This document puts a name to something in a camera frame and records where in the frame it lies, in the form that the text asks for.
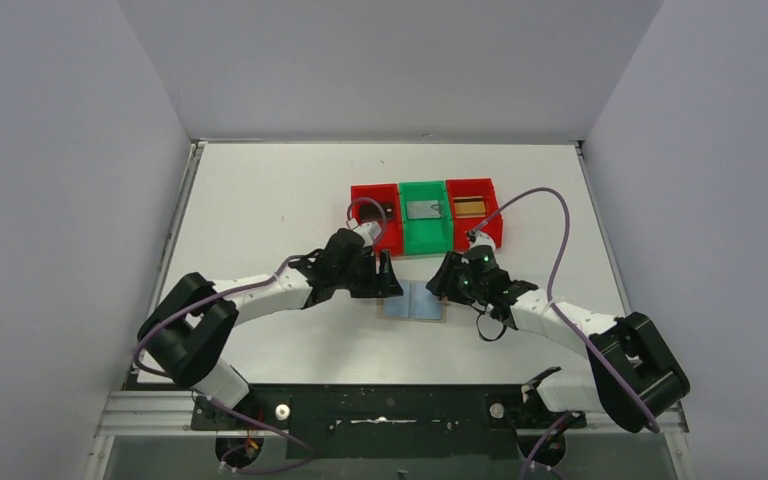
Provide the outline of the beige card holder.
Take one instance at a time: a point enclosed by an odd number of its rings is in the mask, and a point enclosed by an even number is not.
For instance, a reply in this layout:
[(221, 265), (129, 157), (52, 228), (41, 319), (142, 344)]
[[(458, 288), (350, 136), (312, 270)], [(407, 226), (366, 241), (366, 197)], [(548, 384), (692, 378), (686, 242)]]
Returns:
[(427, 289), (426, 281), (400, 280), (401, 296), (380, 299), (377, 317), (386, 320), (442, 324), (446, 304)]

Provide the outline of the silver credit card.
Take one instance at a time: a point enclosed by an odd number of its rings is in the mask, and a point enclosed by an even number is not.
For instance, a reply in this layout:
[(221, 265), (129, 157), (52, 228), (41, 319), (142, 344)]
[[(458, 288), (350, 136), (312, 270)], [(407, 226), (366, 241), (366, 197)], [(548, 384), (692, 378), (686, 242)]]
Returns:
[(439, 219), (442, 217), (442, 207), (437, 200), (408, 201), (406, 217), (409, 220)]

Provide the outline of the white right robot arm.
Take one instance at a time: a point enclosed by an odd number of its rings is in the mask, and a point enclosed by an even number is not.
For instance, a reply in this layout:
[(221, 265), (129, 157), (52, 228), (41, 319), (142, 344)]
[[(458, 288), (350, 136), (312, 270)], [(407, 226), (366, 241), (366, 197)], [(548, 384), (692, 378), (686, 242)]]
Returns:
[(551, 366), (524, 385), (522, 411), (535, 426), (550, 425), (562, 412), (596, 413), (636, 433), (690, 391), (648, 316), (601, 314), (560, 301), (533, 283), (512, 279), (487, 245), (447, 253), (427, 288), (435, 297), (477, 307), (509, 329), (538, 335), (587, 360), (585, 369)]

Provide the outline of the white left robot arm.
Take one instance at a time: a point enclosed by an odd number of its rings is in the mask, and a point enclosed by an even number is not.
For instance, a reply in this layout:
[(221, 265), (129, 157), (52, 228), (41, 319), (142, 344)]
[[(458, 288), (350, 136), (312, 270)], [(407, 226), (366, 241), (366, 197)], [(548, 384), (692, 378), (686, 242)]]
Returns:
[(256, 400), (249, 382), (222, 358), (232, 330), (277, 312), (312, 308), (338, 290), (355, 299), (402, 295), (389, 252), (374, 249), (382, 235), (377, 222), (351, 221), (324, 247), (288, 257), (272, 274), (226, 282), (185, 275), (141, 326), (133, 361), (148, 353), (158, 364), (153, 374), (217, 402), (227, 424), (246, 425)]

